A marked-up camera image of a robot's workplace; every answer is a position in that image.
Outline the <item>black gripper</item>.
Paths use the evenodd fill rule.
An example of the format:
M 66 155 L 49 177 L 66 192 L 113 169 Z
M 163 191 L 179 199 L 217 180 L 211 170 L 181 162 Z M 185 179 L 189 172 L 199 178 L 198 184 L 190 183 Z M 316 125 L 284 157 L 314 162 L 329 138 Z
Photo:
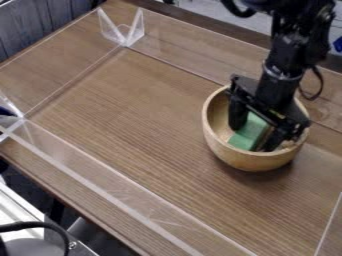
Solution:
M 232 76 L 232 85 L 225 91 L 229 99 L 229 125 L 240 130 L 250 112 L 272 126 L 262 142 L 261 151 L 273 152 L 300 139 L 310 120 L 296 103 L 306 69 L 266 61 L 258 80 Z

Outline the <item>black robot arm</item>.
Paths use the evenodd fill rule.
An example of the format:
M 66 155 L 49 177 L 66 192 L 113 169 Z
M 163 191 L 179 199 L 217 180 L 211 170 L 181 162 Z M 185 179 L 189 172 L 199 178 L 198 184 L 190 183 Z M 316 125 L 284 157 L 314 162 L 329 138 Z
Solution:
M 232 77 L 226 90 L 229 125 L 240 130 L 254 113 L 273 127 L 261 146 L 272 152 L 286 141 L 296 141 L 310 127 L 312 121 L 297 104 L 301 95 L 313 101 L 320 92 L 308 93 L 302 79 L 308 71 L 318 73 L 317 64 L 330 51 L 329 33 L 336 18 L 336 0 L 221 0 L 226 9 L 241 18 L 265 12 L 273 17 L 272 48 L 262 63 L 261 78 Z

